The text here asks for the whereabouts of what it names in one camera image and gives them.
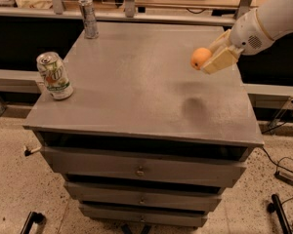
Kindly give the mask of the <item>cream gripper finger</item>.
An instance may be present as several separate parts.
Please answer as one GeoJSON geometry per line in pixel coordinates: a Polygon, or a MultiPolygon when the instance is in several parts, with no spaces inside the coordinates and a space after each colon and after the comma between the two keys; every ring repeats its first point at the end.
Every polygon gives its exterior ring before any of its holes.
{"type": "Polygon", "coordinates": [[[220,35],[214,42],[212,42],[208,49],[211,52],[217,52],[226,47],[229,47],[230,45],[230,29],[228,29],[222,35],[220,35]]]}
{"type": "Polygon", "coordinates": [[[243,49],[229,46],[217,50],[201,67],[206,74],[213,74],[237,63],[243,49]]]}

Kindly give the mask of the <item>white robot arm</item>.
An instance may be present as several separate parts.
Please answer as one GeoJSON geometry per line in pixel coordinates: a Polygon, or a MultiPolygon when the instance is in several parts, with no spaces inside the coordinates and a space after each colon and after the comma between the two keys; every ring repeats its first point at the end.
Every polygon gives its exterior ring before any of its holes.
{"type": "Polygon", "coordinates": [[[241,55],[257,55],[290,33],[293,33],[293,0],[266,1],[240,17],[208,47],[212,56],[200,70],[206,74],[218,72],[236,64],[241,55]]]}

